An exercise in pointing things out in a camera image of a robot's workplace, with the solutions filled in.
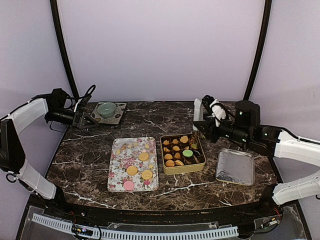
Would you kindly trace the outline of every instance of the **black pole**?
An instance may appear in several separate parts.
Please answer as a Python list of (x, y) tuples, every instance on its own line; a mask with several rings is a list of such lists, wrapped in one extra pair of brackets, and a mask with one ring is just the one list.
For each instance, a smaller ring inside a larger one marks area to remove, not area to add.
[(251, 92), (252, 92), (252, 89), (253, 89), (254, 84), (255, 84), (255, 80), (256, 80), (256, 76), (257, 76), (257, 73), (258, 73), (259, 64), (260, 64), (260, 60), (261, 60), (261, 56), (262, 56), (262, 52), (264, 50), (264, 45), (265, 45), (265, 41), (266, 41), (269, 18), (270, 18), (270, 12), (271, 12), (271, 5), (272, 5), (272, 0), (265, 0), (264, 12), (263, 12), (263, 17), (262, 17), (262, 24), (261, 24), (260, 35), (259, 35), (259, 41), (258, 41), (258, 45), (256, 47), (253, 66), (252, 66), (252, 69), (251, 69), (249, 81), (248, 81), (248, 84), (246, 86), (246, 90), (245, 90), (245, 94), (244, 94), (243, 100), (249, 100)]
[(79, 92), (76, 86), (74, 75), (72, 74), (72, 70), (71, 70), (71, 66), (70, 66), (70, 62), (67, 54), (67, 49), (65, 45), (65, 40), (62, 33), (57, 0), (50, 0), (50, 4), (51, 4), (51, 12), (52, 12), (53, 24), (55, 28), (56, 39), (58, 40), (58, 45), (59, 45), (60, 54), (62, 57), (66, 77), (68, 78), (68, 82), (69, 82), (73, 97), (79, 98)]

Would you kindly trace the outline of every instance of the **pink cookie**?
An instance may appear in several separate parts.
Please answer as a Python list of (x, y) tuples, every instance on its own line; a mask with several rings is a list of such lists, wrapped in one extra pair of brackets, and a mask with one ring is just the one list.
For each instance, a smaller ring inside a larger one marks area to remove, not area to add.
[(127, 191), (131, 191), (134, 189), (135, 187), (135, 184), (133, 181), (125, 181), (124, 184), (123, 184), (123, 187), (125, 190)]

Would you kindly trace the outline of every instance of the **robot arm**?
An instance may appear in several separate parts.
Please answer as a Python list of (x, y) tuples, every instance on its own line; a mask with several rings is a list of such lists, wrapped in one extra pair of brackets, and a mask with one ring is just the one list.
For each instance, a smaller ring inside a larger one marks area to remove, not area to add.
[(30, 124), (44, 117), (46, 122), (59, 122), (77, 128), (92, 128), (99, 124), (84, 112), (84, 107), (95, 89), (93, 85), (87, 93), (77, 100), (76, 108), (72, 104), (65, 108), (67, 99), (71, 98), (61, 88), (50, 94), (38, 95), (20, 106), (0, 122), (0, 169), (8, 172), (6, 179), (14, 183), (17, 180), (32, 192), (46, 200), (52, 200), (60, 208), (65, 208), (65, 197), (58, 186), (46, 180), (26, 159), (19, 135)]
[[(202, 108), (208, 116), (203, 120)], [(295, 136), (289, 130), (260, 125), (260, 106), (250, 101), (235, 104), (235, 115), (211, 96), (194, 101), (194, 131), (199, 131), (213, 143), (220, 137), (237, 143), (243, 149), (273, 158), (289, 158), (320, 167), (320, 141)], [(277, 205), (320, 194), (320, 171), (273, 189)]]

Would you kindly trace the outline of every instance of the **dark marble surface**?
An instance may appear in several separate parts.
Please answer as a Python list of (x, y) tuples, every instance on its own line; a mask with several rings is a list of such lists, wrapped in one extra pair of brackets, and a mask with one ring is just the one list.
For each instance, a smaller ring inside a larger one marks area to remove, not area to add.
[[(87, 106), (88, 112), (95, 103)], [(233, 110), (233, 104), (226, 107)], [(222, 148), (238, 150), (237, 145), (220, 139), (216, 144), (202, 140), (207, 159), (203, 171), (165, 175), (160, 137), (192, 131), (193, 102), (131, 102), (120, 125), (98, 128), (69, 128), (49, 168), (47, 178), (62, 187), (68, 202), (122, 210), (198, 210), (234, 206), (259, 200), (264, 188), (276, 183), (266, 157), (255, 153), (255, 184), (241, 186), (217, 181), (215, 171)], [(108, 170), (112, 142), (117, 138), (156, 139), (159, 188), (149, 192), (109, 192)]]

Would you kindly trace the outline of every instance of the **teal bowl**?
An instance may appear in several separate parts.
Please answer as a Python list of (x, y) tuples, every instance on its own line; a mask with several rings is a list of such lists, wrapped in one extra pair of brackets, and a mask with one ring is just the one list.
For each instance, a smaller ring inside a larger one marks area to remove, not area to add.
[(105, 102), (98, 106), (96, 111), (101, 117), (108, 119), (115, 115), (116, 109), (117, 105), (115, 105), (113, 102)]

